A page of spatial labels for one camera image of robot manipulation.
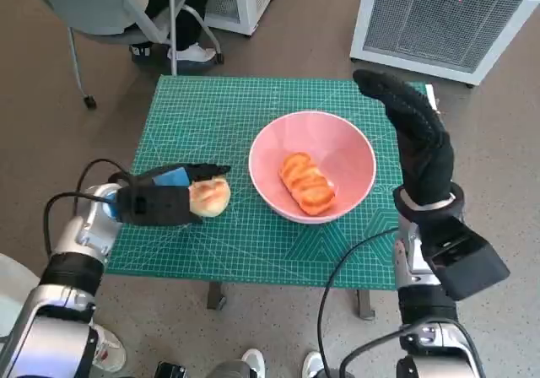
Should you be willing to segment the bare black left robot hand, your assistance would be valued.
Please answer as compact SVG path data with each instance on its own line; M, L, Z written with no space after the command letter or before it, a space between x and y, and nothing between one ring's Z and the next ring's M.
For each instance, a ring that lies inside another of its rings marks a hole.
M139 185L188 187L194 182L208 181L216 176L224 176L230 170L229 165L168 164L135 175L134 180Z

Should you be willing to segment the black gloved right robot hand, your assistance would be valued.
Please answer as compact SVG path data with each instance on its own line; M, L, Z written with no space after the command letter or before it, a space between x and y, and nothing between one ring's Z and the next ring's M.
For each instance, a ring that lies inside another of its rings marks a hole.
M408 196L419 206L449 199L454 151L428 98L388 74L357 69L353 79L362 95L384 105L386 117L395 128Z

